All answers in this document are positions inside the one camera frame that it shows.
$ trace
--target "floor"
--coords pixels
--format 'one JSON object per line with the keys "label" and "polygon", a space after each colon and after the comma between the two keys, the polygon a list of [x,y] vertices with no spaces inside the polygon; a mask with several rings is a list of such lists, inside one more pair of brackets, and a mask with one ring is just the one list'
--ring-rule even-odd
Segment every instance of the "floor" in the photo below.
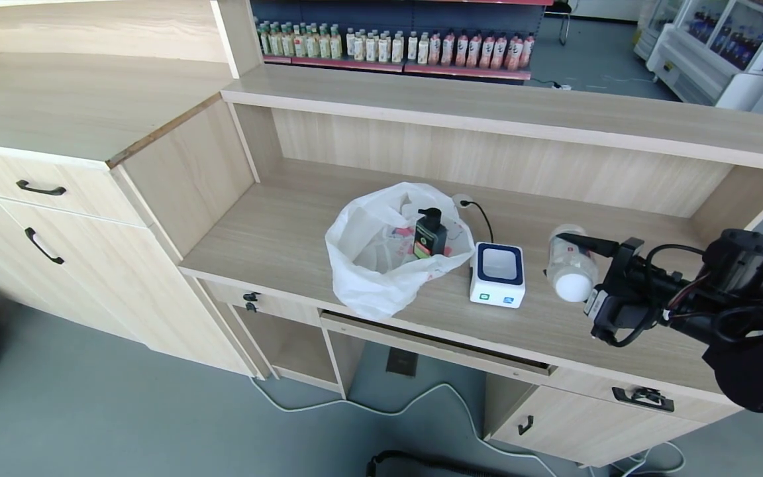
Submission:
{"label": "floor", "polygon": [[[544,22],[536,78],[574,89],[672,99],[663,85],[642,80],[648,74],[628,43],[633,27],[573,21],[567,46],[560,46],[547,39],[550,29],[557,38],[559,23]],[[282,413],[248,378],[160,355],[1,297],[0,317],[2,477],[357,477],[385,449],[445,456],[508,475],[548,475],[531,459],[479,444],[466,411],[447,390],[400,417],[345,405]],[[385,356],[383,346],[368,345],[351,399],[393,411],[446,381],[460,390],[481,428],[482,372],[422,356],[416,378],[406,378],[384,372]],[[289,380],[269,380],[264,387],[288,407],[336,398]],[[676,443],[688,459],[682,477],[763,475],[763,415],[738,413]],[[678,463],[663,447],[651,457],[654,466]],[[559,477],[588,475],[573,462],[543,460]],[[596,474],[607,475],[608,469]],[[453,474],[385,462],[378,475]]]}

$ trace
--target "drawer handle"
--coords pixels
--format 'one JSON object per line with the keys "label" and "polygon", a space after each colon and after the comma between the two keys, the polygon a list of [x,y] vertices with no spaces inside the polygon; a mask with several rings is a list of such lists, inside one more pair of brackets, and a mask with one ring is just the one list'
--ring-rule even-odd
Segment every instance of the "drawer handle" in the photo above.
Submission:
{"label": "drawer handle", "polygon": [[64,192],[66,192],[66,188],[64,187],[55,187],[52,190],[28,187],[28,181],[17,181],[16,187],[19,187],[22,190],[27,190],[28,192],[45,193],[46,195],[64,195]]}
{"label": "drawer handle", "polygon": [[526,427],[524,427],[523,425],[517,425],[517,432],[519,432],[520,435],[526,434],[526,431],[529,431],[529,429],[532,429],[532,426],[534,425],[534,423],[535,423],[535,417],[529,416],[528,423],[526,423]]}
{"label": "drawer handle", "polygon": [[34,244],[34,247],[37,247],[37,250],[42,251],[43,254],[46,256],[46,258],[48,258],[52,262],[55,262],[58,265],[63,265],[64,259],[61,257],[52,258],[52,256],[46,253],[46,251],[43,250],[42,247],[40,247],[40,244],[36,240],[34,240],[34,235],[37,235],[37,232],[35,232],[34,229],[32,229],[31,227],[28,227],[27,229],[25,229],[25,236],[28,237],[28,239]]}
{"label": "drawer handle", "polygon": [[673,399],[667,399],[661,395],[660,390],[638,388],[632,392],[631,396],[628,396],[623,388],[612,387],[611,392],[614,393],[614,398],[617,401],[626,402],[627,404],[665,411],[665,413],[672,413],[676,410],[676,404],[673,402]]}

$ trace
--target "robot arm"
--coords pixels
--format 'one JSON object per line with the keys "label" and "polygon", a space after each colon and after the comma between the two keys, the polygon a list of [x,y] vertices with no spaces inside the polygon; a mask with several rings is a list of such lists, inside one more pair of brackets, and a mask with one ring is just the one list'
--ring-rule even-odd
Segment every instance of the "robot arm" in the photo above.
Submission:
{"label": "robot arm", "polygon": [[[646,329],[662,325],[708,345],[703,360],[735,404],[763,413],[763,235],[727,229],[703,251],[661,245],[642,258],[644,241],[622,244],[562,233],[561,239],[612,257],[602,284],[585,303],[591,335],[612,346],[631,344]],[[652,264],[656,253],[678,248],[702,254],[693,281]],[[619,329],[632,330],[622,339]]]}

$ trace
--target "white cable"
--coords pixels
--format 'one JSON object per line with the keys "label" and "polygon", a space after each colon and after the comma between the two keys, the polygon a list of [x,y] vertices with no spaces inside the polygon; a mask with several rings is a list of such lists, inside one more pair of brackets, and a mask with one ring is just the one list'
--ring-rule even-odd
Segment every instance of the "white cable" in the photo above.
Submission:
{"label": "white cable", "polygon": [[[470,408],[467,405],[467,402],[464,401],[464,398],[461,397],[460,393],[458,393],[458,390],[452,387],[452,384],[449,383],[439,383],[435,384],[435,386],[430,387],[429,389],[425,390],[424,392],[421,392],[420,395],[416,396],[414,399],[412,399],[408,404],[405,405],[402,409],[399,411],[379,411],[378,409],[373,409],[372,407],[367,407],[367,405],[358,404],[358,402],[349,401],[349,399],[334,399],[334,401],[328,401],[328,402],[321,402],[320,404],[314,404],[314,405],[306,405],[305,407],[284,407],[284,405],[279,404],[276,402],[272,397],[270,397],[269,394],[264,390],[263,387],[261,387],[260,384],[258,384],[258,381],[255,380],[255,378],[249,378],[250,381],[252,381],[252,385],[255,386],[255,389],[257,389],[262,395],[264,395],[264,398],[267,399],[267,401],[270,402],[274,407],[276,407],[280,411],[284,411],[285,413],[300,413],[300,411],[311,411],[313,409],[321,409],[324,407],[329,407],[330,405],[334,404],[348,404],[353,405],[354,407],[357,407],[358,409],[363,409],[364,411],[369,411],[373,414],[378,414],[379,416],[401,416],[402,414],[405,414],[409,409],[411,409],[411,406],[416,404],[416,402],[420,401],[420,399],[425,398],[427,395],[430,395],[434,390],[439,390],[441,388],[447,388],[451,390],[452,394],[455,395],[456,398],[458,398],[458,401],[461,402],[461,405],[464,407],[464,411],[467,413],[467,419],[470,420],[470,429],[473,431],[473,435],[476,438],[476,442],[481,443],[488,449],[497,452],[499,454],[502,454],[503,456],[512,456],[512,458],[527,458],[527,459],[534,459],[538,461],[538,464],[541,464],[543,468],[546,469],[546,471],[549,473],[549,475],[552,475],[552,477],[558,477],[551,468],[549,468],[549,465],[547,465],[545,462],[542,461],[542,459],[535,455],[530,453],[523,453],[523,452],[508,452],[508,450],[502,450],[499,447],[495,447],[491,445],[488,442],[485,442],[482,440],[481,437],[479,437],[478,431],[476,431],[476,422],[473,420],[473,415],[470,413]],[[644,466],[647,462],[647,458],[649,456],[649,453],[652,452],[652,450],[660,446],[661,444],[667,444],[667,446],[670,446],[676,450],[676,452],[679,453],[679,456],[682,458],[682,461],[679,462],[679,465],[677,465],[674,468],[669,468],[665,470],[645,470],[642,472],[635,472],[635,470],[641,468]],[[617,465],[612,464],[617,470],[620,470],[623,472],[623,477],[627,477],[628,475],[644,475],[644,474],[673,474],[678,471],[681,471],[683,468],[685,468],[685,464],[687,464],[687,459],[685,458],[684,453],[682,453],[682,450],[676,446],[676,444],[673,444],[670,441],[662,442],[661,444],[657,446],[653,446],[645,450],[644,456],[642,458],[636,458],[635,456],[630,456],[629,460],[632,462],[635,462],[632,467],[623,470],[622,468],[618,467]],[[596,475],[593,473],[593,468],[588,467],[588,472],[590,472],[591,477],[596,477]]]}
{"label": "white cable", "polygon": [[512,456],[512,458],[526,458],[526,459],[534,459],[538,461],[538,464],[541,464],[543,468],[546,469],[546,471],[549,473],[549,475],[552,475],[552,477],[558,477],[551,468],[549,468],[549,465],[547,465],[545,462],[539,458],[539,456],[536,456],[535,454],[529,454],[529,453],[521,453],[521,452],[508,452],[508,450],[502,450],[499,447],[492,446],[491,444],[485,442],[482,440],[481,437],[479,437],[478,431],[476,431],[476,423],[473,421],[473,415],[470,413],[470,408],[467,407],[467,402],[464,401],[464,398],[461,397],[461,395],[458,393],[458,390],[452,387],[452,384],[449,383],[440,383],[435,384],[435,386],[430,387],[429,389],[425,390],[424,392],[420,393],[419,396],[416,396],[414,399],[411,400],[408,404],[405,405],[402,409],[399,411],[393,411],[393,413],[388,413],[387,411],[379,411],[377,409],[373,409],[372,407],[367,407],[367,405],[358,404],[354,401],[349,401],[349,399],[336,399],[335,401],[328,401],[328,402],[321,402],[320,404],[315,405],[307,405],[307,407],[294,407],[294,408],[288,408],[284,407],[283,405],[279,404],[278,402],[274,401],[272,397],[270,397],[269,394],[264,390],[263,387],[260,386],[260,384],[257,383],[257,381],[254,378],[249,378],[250,381],[252,381],[252,384],[254,384],[255,387],[261,392],[262,395],[264,395],[264,398],[267,398],[267,401],[270,402],[270,404],[274,405],[279,410],[285,411],[285,413],[299,413],[299,411],[310,411],[312,409],[320,409],[322,407],[328,407],[328,405],[334,405],[334,404],[348,404],[348,405],[354,405],[354,407],[363,409],[364,411],[370,411],[370,413],[378,414],[380,416],[401,416],[402,414],[405,414],[406,411],[411,408],[412,405],[414,405],[416,402],[420,401],[420,399],[425,398],[427,395],[432,393],[434,390],[439,390],[441,388],[447,388],[451,390],[452,394],[455,395],[456,398],[458,398],[458,401],[461,401],[461,404],[464,406],[464,411],[467,413],[467,417],[470,420],[470,428],[473,431],[473,435],[476,437],[476,441],[487,447],[488,449],[498,452],[502,454],[503,456]]}

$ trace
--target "red shelf edge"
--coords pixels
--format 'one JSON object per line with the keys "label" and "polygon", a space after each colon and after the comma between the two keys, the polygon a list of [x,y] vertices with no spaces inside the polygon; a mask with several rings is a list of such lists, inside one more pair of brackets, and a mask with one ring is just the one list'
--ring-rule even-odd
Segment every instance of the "red shelf edge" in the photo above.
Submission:
{"label": "red shelf edge", "polygon": [[486,70],[484,68],[461,68],[458,66],[428,66],[427,64],[408,63],[403,69],[405,73],[422,73],[424,75],[469,76],[469,78],[497,78],[504,80],[526,81],[532,79],[529,70]]}
{"label": "red shelf edge", "polygon": [[375,63],[372,61],[330,60],[330,58],[293,58],[293,64],[302,66],[329,66],[345,70],[370,70],[371,72],[402,72],[401,63]]}

